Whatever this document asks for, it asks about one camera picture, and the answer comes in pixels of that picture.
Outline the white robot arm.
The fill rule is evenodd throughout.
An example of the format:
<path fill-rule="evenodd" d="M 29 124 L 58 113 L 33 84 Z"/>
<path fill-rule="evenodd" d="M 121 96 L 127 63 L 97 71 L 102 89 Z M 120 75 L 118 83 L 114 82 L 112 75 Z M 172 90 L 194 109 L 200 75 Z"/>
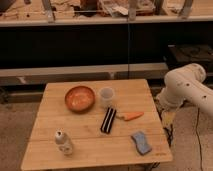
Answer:
<path fill-rule="evenodd" d="M 178 108 L 188 100 L 213 118 L 213 89 L 203 84 L 205 79 L 206 71 L 197 63 L 170 70 L 157 99 L 166 110 Z"/>

